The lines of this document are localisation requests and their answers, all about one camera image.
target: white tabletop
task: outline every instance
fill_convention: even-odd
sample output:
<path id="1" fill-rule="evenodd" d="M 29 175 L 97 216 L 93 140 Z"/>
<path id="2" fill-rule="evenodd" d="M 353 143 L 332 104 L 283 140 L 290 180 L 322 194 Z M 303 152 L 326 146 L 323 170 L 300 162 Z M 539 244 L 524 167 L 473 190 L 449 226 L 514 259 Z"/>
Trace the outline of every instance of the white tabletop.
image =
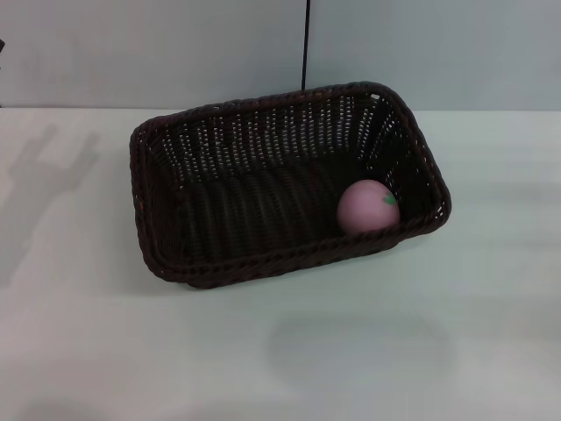
<path id="1" fill-rule="evenodd" d="M 211 291 L 138 248 L 161 113 L 0 110 L 2 421 L 561 419 L 561 113 L 417 113 L 447 225 Z"/>

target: pink ball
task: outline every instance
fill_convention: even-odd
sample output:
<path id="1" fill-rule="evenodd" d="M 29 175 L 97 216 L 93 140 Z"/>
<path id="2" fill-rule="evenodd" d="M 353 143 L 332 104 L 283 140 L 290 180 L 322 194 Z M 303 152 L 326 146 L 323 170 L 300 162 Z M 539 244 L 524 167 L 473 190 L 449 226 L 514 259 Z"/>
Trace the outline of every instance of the pink ball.
<path id="1" fill-rule="evenodd" d="M 392 192 L 380 182 L 362 180 L 344 191 L 337 221 L 348 235 L 376 231 L 400 222 L 400 208 Z"/>

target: black cable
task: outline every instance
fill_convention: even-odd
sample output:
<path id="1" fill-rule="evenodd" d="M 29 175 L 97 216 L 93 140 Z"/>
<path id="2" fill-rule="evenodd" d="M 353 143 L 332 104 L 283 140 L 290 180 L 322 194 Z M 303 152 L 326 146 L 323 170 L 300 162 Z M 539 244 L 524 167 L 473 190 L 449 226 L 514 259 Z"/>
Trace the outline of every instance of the black cable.
<path id="1" fill-rule="evenodd" d="M 304 57 L 302 60 L 302 90 L 306 89 L 306 71 L 308 70 L 309 11 L 311 0 L 306 0 L 306 29 L 304 32 Z"/>

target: basket rim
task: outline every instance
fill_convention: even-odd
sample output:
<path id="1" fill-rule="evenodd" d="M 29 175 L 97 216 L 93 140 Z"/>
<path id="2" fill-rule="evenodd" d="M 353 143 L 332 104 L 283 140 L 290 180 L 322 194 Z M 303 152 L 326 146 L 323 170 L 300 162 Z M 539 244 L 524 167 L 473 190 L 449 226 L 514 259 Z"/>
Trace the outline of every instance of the basket rim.
<path id="1" fill-rule="evenodd" d="M 253 255 L 240 256 L 234 259 L 221 260 L 219 262 L 196 262 L 196 263 L 180 263 L 170 261 L 160 253 L 157 245 L 154 244 L 153 230 L 149 224 L 145 224 L 145 219 L 141 216 L 149 213 L 148 206 L 144 205 L 147 174 L 144 171 L 146 148 L 141 146 L 142 140 L 138 141 L 140 133 L 144 133 L 145 139 L 150 139 L 156 135 L 156 132 L 162 128 L 168 128 L 170 125 L 183 125 L 194 121 L 213 118 L 227 117 L 233 113 L 252 112 L 272 109 L 281 106 L 298 105 L 309 102 L 322 102 L 328 99 L 352 96 L 360 94 L 369 94 L 383 96 L 390 104 L 400 119 L 402 126 L 408 131 L 411 146 L 423 157 L 419 160 L 419 165 L 428 174 L 434 183 L 431 184 L 438 198 L 445 205 L 446 212 L 435 224 L 436 213 L 427 213 L 423 216 L 413 218 L 407 222 L 400 222 L 398 225 L 389 227 L 385 230 L 376 232 L 368 232 L 357 237 L 341 236 L 333 239 L 324 239 L 322 241 L 312 241 L 299 245 L 297 247 L 282 248 L 265 253 L 257 253 Z M 277 261 L 299 255 L 302 257 L 309 256 L 319 250 L 330 249 L 335 250 L 339 247 L 349 247 L 362 244 L 374 245 L 381 238 L 391 236 L 398 243 L 404 239 L 412 238 L 416 235 L 435 231 L 438 227 L 444 225 L 451 213 L 451 196 L 450 191 L 446 187 L 440 169 L 435 163 L 432 152 L 430 151 L 423 133 L 419 129 L 413 112 L 403 102 L 399 95 L 385 85 L 376 82 L 352 82 L 348 84 L 330 85 L 321 88 L 308 89 L 305 91 L 298 90 L 285 94 L 263 96 L 259 98 L 249 98 L 244 100 L 233 100 L 225 103 L 213 103 L 196 107 L 187 111 L 177 112 L 167 116 L 159 116 L 151 118 L 139 127 L 137 127 L 131 135 L 131 178 L 132 178 L 132 195 L 135 207 L 135 219 L 138 228 L 138 241 L 142 250 L 147 266 L 159 277 L 163 279 L 174 275 L 181 276 L 198 276 L 207 275 L 209 273 L 222 272 L 224 275 L 239 270 L 240 267 L 247 268 L 251 266 L 259 266 L 263 261 Z"/>

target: gray wall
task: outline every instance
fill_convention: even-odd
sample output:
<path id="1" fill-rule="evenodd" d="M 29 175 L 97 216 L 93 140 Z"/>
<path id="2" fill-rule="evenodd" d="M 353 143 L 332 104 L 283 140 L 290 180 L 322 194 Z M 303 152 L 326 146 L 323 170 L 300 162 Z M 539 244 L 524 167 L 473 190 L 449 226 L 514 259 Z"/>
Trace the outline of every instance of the gray wall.
<path id="1" fill-rule="evenodd" d="M 187 108 L 300 86 L 301 0 L 3 0 L 0 104 Z"/>
<path id="2" fill-rule="evenodd" d="M 0 104 L 188 108 L 298 89 L 304 0 L 4 0 Z M 315 0 L 309 86 L 561 110 L 559 0 Z"/>
<path id="3" fill-rule="evenodd" d="M 318 0 L 310 83 L 371 80 L 416 110 L 561 110 L 559 0 Z"/>

